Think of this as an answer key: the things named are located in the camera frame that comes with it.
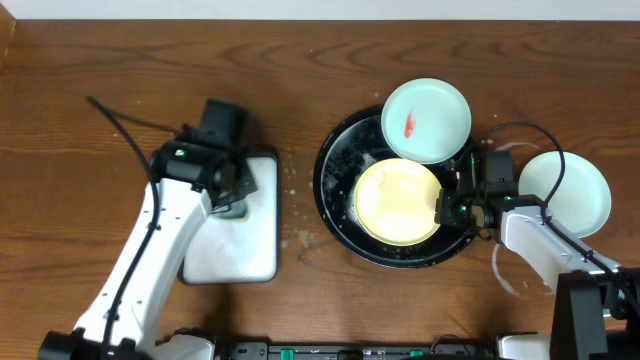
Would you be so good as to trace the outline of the green sponge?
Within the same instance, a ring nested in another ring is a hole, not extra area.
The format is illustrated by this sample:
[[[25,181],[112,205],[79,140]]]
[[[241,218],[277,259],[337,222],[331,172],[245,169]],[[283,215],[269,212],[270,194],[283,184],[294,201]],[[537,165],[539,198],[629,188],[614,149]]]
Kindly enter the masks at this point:
[[[214,209],[212,216],[224,220],[242,220],[248,216],[249,209],[245,200],[239,200]]]

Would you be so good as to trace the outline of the yellow plate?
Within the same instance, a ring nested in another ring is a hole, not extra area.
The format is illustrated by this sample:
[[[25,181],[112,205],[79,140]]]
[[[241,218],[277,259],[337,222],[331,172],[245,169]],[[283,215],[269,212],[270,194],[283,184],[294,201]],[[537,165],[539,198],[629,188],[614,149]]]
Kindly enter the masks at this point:
[[[408,247],[439,229],[435,206],[441,182],[427,167],[407,159],[375,163],[356,181],[353,208],[361,227],[376,240]]]

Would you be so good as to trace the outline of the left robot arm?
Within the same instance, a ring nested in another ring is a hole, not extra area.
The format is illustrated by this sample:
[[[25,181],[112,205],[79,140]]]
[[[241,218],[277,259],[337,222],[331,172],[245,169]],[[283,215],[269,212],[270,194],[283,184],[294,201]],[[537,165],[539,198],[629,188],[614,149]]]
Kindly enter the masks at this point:
[[[144,167],[143,204],[111,274],[71,333],[45,336],[39,358],[215,357],[214,340],[197,331],[159,343],[159,321],[190,243],[212,211],[256,191],[247,152],[169,141]]]

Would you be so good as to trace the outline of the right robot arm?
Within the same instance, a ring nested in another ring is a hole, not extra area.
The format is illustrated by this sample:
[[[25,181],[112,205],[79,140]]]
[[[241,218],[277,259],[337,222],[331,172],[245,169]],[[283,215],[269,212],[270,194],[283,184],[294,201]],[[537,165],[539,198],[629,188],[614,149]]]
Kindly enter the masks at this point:
[[[506,335],[501,359],[636,359],[639,271],[602,256],[560,224],[535,196],[462,196],[443,189],[441,225],[486,230],[518,254],[555,296],[550,335]]]

